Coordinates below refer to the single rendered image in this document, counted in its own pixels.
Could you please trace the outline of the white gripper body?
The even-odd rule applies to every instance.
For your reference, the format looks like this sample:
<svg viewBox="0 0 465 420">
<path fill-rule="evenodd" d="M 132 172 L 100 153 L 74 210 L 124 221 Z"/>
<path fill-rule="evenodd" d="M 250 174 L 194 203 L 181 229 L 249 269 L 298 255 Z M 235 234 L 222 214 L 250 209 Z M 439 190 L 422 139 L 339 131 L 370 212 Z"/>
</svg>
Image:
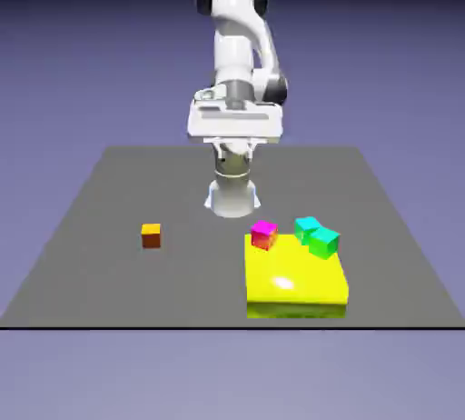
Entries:
<svg viewBox="0 0 465 420">
<path fill-rule="evenodd" d="M 283 133 L 282 108 L 245 102 L 243 110 L 226 108 L 224 100 L 192 100 L 187 134 L 192 139 L 251 139 L 277 142 Z"/>
</svg>

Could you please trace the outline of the small magenta cube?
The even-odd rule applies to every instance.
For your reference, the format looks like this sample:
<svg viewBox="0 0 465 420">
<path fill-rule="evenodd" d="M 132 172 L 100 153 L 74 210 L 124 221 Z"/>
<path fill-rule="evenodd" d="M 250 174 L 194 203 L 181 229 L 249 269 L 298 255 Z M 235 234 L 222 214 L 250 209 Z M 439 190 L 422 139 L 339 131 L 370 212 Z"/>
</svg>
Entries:
<svg viewBox="0 0 465 420">
<path fill-rule="evenodd" d="M 251 244 L 254 247 L 269 251 L 278 237 L 278 225 L 266 221 L 258 221 L 251 228 Z"/>
</svg>

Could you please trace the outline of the small cyan cube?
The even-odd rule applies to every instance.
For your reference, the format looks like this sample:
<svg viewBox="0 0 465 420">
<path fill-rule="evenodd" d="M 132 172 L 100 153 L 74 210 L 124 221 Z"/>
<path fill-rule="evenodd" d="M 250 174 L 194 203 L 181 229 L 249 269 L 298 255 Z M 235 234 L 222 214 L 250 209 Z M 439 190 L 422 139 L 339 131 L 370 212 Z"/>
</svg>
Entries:
<svg viewBox="0 0 465 420">
<path fill-rule="evenodd" d="M 320 227 L 320 222 L 313 216 L 298 217 L 294 220 L 294 235 L 301 245 L 307 245 L 311 234 Z"/>
</svg>

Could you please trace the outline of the small orange cube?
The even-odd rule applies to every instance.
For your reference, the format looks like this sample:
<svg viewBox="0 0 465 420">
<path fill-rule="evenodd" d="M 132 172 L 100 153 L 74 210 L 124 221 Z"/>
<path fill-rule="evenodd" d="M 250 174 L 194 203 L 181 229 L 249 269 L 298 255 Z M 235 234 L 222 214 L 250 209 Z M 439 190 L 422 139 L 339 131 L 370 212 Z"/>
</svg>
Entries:
<svg viewBox="0 0 465 420">
<path fill-rule="evenodd" d="M 142 224 L 141 238 L 143 248 L 160 248 L 161 247 L 161 225 L 160 224 Z"/>
</svg>

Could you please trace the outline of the small teal cube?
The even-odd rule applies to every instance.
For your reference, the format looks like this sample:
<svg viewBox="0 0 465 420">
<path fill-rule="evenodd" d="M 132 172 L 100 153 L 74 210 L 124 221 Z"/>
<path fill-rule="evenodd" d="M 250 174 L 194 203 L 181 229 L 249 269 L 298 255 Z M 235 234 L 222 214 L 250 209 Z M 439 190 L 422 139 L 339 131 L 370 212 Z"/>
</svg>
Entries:
<svg viewBox="0 0 465 420">
<path fill-rule="evenodd" d="M 309 237 L 309 251 L 321 259 L 328 259 L 339 248 L 340 234 L 326 227 L 313 231 Z"/>
</svg>

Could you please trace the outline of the large yellow box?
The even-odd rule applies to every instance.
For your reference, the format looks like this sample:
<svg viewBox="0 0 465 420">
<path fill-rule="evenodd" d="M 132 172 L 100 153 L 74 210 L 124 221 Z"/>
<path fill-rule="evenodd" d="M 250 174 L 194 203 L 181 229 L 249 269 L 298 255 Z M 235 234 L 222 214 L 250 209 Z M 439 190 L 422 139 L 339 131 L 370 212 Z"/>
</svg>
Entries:
<svg viewBox="0 0 465 420">
<path fill-rule="evenodd" d="M 279 235 L 268 250 L 244 236 L 249 318 L 343 318 L 349 285 L 339 255 L 313 255 L 294 235 Z"/>
</svg>

